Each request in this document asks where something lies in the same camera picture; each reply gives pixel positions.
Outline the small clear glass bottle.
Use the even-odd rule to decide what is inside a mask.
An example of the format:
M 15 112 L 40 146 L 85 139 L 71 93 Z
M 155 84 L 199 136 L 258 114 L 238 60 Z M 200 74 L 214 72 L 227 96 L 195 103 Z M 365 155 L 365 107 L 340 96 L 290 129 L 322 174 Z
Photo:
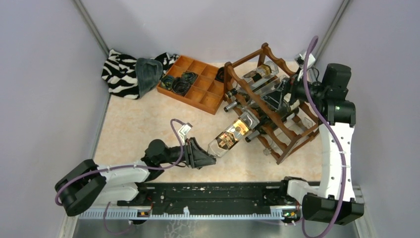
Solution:
M 261 83 L 258 87 L 252 88 L 252 92 L 259 96 L 261 100 L 263 100 L 262 96 L 273 91 L 280 90 L 280 85 L 283 78 L 286 78 L 286 76 L 283 75 L 281 77 L 273 77 L 272 79 Z

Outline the wooden wine rack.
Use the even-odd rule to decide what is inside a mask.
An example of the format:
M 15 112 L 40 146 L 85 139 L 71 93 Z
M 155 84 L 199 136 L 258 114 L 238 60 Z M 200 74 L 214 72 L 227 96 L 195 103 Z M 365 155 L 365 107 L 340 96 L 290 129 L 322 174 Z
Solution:
M 267 82 L 259 80 L 259 85 L 252 89 L 251 83 L 237 76 L 234 68 L 255 57 L 259 58 L 258 66 L 269 58 L 284 75 L 274 75 Z M 268 43 L 234 63 L 225 63 L 223 69 L 224 100 L 229 103 L 226 109 L 238 115 L 250 111 L 258 118 L 259 124 L 246 136 L 246 141 L 257 138 L 277 164 L 319 135 L 320 119 L 309 105 L 302 100 L 290 104 L 284 99 L 286 93 L 280 92 L 280 85 L 287 84 L 288 79 L 295 82 L 296 74 L 284 59 L 274 56 Z

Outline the clear liquor bottle gold label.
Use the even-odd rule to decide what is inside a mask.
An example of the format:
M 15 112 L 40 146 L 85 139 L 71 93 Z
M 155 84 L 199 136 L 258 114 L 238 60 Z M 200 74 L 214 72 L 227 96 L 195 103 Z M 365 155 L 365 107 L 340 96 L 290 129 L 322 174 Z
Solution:
M 231 125 L 208 144 L 207 153 L 216 158 L 223 157 L 242 138 L 250 133 L 259 122 L 260 120 L 252 112 L 243 112 Z

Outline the dark wine bottle back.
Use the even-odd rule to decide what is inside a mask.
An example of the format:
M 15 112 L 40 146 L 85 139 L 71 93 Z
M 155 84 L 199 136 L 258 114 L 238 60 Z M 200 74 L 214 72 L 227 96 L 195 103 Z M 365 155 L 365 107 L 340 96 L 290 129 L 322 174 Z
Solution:
M 238 100 L 235 100 L 232 103 L 225 106 L 223 109 L 227 113 L 227 112 L 232 111 L 234 109 L 242 109 L 242 107 L 243 107 L 243 105 Z

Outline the dark wine bottle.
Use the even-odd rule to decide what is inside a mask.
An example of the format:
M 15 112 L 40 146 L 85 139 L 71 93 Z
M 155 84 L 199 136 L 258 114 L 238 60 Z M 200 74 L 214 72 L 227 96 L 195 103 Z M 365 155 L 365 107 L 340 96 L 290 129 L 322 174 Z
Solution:
M 269 125 L 277 127 L 274 121 L 260 108 L 258 104 L 255 104 L 255 106 L 260 118 L 260 123 L 258 124 L 258 126 Z M 291 109 L 291 106 L 285 100 L 282 100 L 281 106 L 280 108 L 278 108 L 279 104 L 275 102 L 271 97 L 268 97 L 267 106 L 270 110 L 272 110 L 280 116 L 281 121 L 283 123 L 285 123 L 289 119 L 292 119 L 294 116 L 297 116 L 300 110 L 299 107 Z
M 242 109 L 242 107 L 243 107 L 243 105 L 238 100 L 235 100 L 232 103 L 225 106 L 223 109 L 227 113 L 227 112 L 232 111 L 234 109 Z

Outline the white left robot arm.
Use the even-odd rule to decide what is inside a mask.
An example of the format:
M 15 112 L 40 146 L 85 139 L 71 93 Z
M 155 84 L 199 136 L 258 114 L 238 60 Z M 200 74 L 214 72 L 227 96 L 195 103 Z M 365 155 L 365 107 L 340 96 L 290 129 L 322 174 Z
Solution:
M 140 185 L 155 180 L 181 162 L 201 169 L 214 165 L 216 156 L 200 147 L 193 137 L 174 147 L 155 139 L 149 143 L 144 157 L 132 164 L 110 167 L 100 166 L 92 159 L 82 161 L 55 184 L 54 201 L 69 217 L 85 212 L 94 204 L 143 205 L 149 193 Z

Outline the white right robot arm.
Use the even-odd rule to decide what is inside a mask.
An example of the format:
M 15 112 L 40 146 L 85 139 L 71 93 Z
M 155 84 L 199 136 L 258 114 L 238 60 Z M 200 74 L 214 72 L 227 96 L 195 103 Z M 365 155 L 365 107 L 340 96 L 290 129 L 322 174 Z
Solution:
M 285 224 L 304 220 L 346 225 L 365 213 L 364 205 L 356 201 L 351 178 L 351 145 L 356 125 L 356 106 L 346 100 L 351 75 L 350 67 L 330 63 L 321 82 L 300 79 L 290 88 L 292 99 L 309 103 L 319 118 L 322 169 L 318 188 L 303 178 L 285 177 L 281 181 L 281 202 L 300 206 L 281 212 Z

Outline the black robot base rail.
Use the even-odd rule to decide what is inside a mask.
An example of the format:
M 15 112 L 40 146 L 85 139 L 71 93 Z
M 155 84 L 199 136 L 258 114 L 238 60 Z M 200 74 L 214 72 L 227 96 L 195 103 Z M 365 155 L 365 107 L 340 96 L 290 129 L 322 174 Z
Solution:
M 303 207 L 283 193 L 282 182 L 195 182 L 138 184 L 140 194 L 108 209 L 93 206 L 84 219 L 297 220 Z

